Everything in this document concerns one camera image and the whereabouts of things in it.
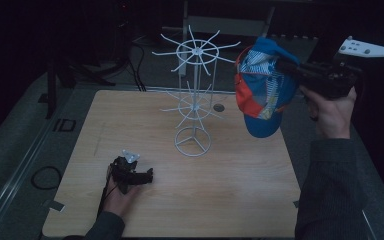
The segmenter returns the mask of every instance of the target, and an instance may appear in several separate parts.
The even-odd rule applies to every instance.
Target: blue and orange cap
[[[284,58],[299,65],[299,60],[275,41],[259,37],[246,49],[247,56],[235,75],[236,101],[244,113],[248,132],[257,138],[274,134],[282,121],[282,112],[292,100],[298,83],[289,75],[276,70],[276,61]]]

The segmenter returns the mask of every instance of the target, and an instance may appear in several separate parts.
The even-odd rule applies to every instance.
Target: black object in hand
[[[299,84],[304,85],[327,99],[348,96],[351,88],[361,75],[361,70],[344,63],[338,65],[326,63],[295,63],[279,59],[276,70],[291,75]]]
[[[137,173],[135,171],[136,165],[137,161],[129,163],[124,157],[116,158],[111,164],[111,175],[123,194],[127,193],[129,185],[152,183],[153,168],[150,168],[146,173]]]

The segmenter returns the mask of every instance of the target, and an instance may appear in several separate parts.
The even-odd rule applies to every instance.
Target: dark background
[[[209,9],[211,14],[218,14],[214,2],[208,1],[208,7],[202,8],[203,15],[209,14]],[[121,15],[115,14],[114,6]],[[255,10],[245,8],[231,9],[231,13],[237,17],[258,16]],[[50,58],[68,55],[80,63],[95,65],[100,59],[114,60],[128,54],[133,31],[130,27],[140,26],[158,42],[161,26],[181,26],[182,14],[178,0],[124,0],[116,4],[0,0],[0,124],[25,89],[46,72]],[[116,31],[120,24],[122,31]],[[311,61],[330,61],[349,35],[384,46],[384,1],[278,4],[269,33],[291,37],[305,34],[309,28],[320,36]],[[350,58],[349,63],[366,73],[353,123],[384,181],[384,59]]]

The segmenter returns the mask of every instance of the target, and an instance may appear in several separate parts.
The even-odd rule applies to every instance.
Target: cap brim
[[[253,118],[244,114],[248,132],[257,138],[266,138],[273,135],[282,122],[282,113],[274,112],[269,120]]]

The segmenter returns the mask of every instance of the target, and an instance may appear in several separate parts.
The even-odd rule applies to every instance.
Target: gray carpet
[[[306,61],[315,42],[279,40],[279,44],[297,55],[301,61]],[[155,56],[151,53],[152,51],[173,51],[174,47],[167,43],[162,46],[144,47],[145,55],[140,66],[140,77],[149,90],[158,90],[156,87],[178,87],[177,74],[170,72],[178,64],[175,57]],[[241,49],[223,51],[221,56],[235,59]],[[139,48],[132,49],[131,60],[134,66],[138,66],[141,56]],[[233,91],[233,65],[219,61],[217,69],[215,90]],[[185,79],[192,80],[192,69],[188,68],[187,72]],[[48,239],[41,237],[41,228],[48,213],[48,209],[42,204],[46,200],[53,199],[56,190],[39,190],[33,187],[30,178],[45,166],[53,166],[61,173],[64,172],[96,91],[100,89],[137,91],[132,70],[129,68],[106,78],[117,85],[103,87],[78,76],[79,83],[75,89],[59,88],[58,111],[53,119],[45,120],[46,105],[37,103],[40,95],[46,92],[46,76],[43,76],[26,91],[0,128],[0,191],[21,161],[26,157],[31,160],[29,167],[25,169],[26,177],[20,179],[22,184],[0,219],[0,239]],[[67,123],[75,121],[74,130],[60,131],[58,128],[60,125],[55,128],[58,119],[66,119]],[[313,123],[308,120],[306,105],[299,96],[285,111],[281,129],[298,182],[302,185],[309,164],[309,144],[317,136],[313,131]],[[43,132],[45,134],[37,145],[38,150],[29,152],[31,144],[35,143],[37,136]],[[369,195],[369,205],[365,209],[366,215],[376,239],[384,239],[384,186],[355,131],[353,138],[357,142],[360,179],[364,190]],[[40,172],[35,180],[41,186],[54,186],[58,183],[58,175],[52,169],[47,169]]]

